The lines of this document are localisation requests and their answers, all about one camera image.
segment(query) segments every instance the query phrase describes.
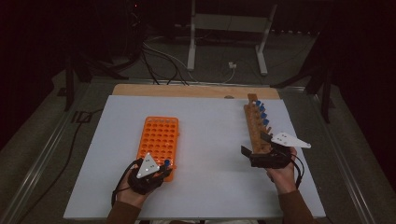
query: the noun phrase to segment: wrist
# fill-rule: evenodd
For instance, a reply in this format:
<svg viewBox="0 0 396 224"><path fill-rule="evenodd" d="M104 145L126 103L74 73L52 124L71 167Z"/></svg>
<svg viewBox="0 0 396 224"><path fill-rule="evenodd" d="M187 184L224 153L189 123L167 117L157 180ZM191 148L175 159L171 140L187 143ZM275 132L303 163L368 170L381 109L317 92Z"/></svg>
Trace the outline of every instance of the wrist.
<svg viewBox="0 0 396 224"><path fill-rule="evenodd" d="M148 195L141 195L136 192L119 193L117 195L117 201L122 203L128 203L137 208L142 208L143 203L147 199Z"/></svg>

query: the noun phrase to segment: person's right hand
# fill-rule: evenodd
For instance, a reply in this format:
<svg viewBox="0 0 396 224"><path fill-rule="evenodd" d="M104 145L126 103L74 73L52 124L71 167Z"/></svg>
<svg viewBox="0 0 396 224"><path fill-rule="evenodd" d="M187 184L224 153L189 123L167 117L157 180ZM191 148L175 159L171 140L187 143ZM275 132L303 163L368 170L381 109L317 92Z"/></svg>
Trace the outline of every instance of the person's right hand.
<svg viewBox="0 0 396 224"><path fill-rule="evenodd" d="M297 156L297 151L294 147L290 147L290 153L294 155L291 156L291 158L295 160L295 156ZM292 162L282 169L267 168L265 170L267 171L268 177L270 177L271 180L275 183L278 194L290 193L297 190L294 181L294 165Z"/></svg>
<svg viewBox="0 0 396 224"><path fill-rule="evenodd" d="M121 190L117 193L117 201L128 203L138 208L142 208L144 201L147 199L151 192L145 195L141 195L130 189L130 186L128 184L128 176L130 174L131 170L129 170L126 176L122 179L119 187L119 189Z"/></svg>

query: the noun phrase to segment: white cable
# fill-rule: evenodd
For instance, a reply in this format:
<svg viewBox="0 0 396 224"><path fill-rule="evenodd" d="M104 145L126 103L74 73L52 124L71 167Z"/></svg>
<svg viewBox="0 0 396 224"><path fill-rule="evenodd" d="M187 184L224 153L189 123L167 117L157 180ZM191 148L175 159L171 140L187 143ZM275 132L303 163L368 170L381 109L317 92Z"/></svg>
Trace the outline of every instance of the white cable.
<svg viewBox="0 0 396 224"><path fill-rule="evenodd" d="M220 84L225 84L225 83L229 82L231 79L233 79L233 75L235 75L235 68L233 68L233 74L231 75L231 77L228 78L226 81L221 82Z"/></svg>

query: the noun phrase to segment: white table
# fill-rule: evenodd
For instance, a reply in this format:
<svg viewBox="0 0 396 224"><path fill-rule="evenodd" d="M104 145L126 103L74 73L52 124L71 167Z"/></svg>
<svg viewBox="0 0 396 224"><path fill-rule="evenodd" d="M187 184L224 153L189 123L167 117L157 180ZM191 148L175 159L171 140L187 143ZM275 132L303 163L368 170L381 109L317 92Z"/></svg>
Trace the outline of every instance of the white table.
<svg viewBox="0 0 396 224"><path fill-rule="evenodd" d="M174 180L156 189L140 219L257 219L281 217L276 188L252 168L240 146L250 147L243 105L248 99L109 96L65 218L106 218L111 191L134 160L147 116L179 118ZM265 100L273 132L293 134L282 100ZM300 191L313 216L325 217L304 155Z"/></svg>

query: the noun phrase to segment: metal stand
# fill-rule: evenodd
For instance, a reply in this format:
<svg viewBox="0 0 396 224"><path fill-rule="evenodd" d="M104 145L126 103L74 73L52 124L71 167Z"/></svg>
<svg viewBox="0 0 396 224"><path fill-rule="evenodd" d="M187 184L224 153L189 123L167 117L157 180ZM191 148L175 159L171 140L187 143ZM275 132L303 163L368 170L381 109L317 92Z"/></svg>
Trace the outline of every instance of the metal stand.
<svg viewBox="0 0 396 224"><path fill-rule="evenodd" d="M187 61L187 69L189 71L194 70L195 64L195 29L210 29L262 33L262 42L256 46L256 54L260 73L262 76L268 74L262 52L271 30L272 21L276 12L276 5L272 5L271 12L267 18L257 18L195 13L195 0L191 1L191 37L189 59Z"/></svg>

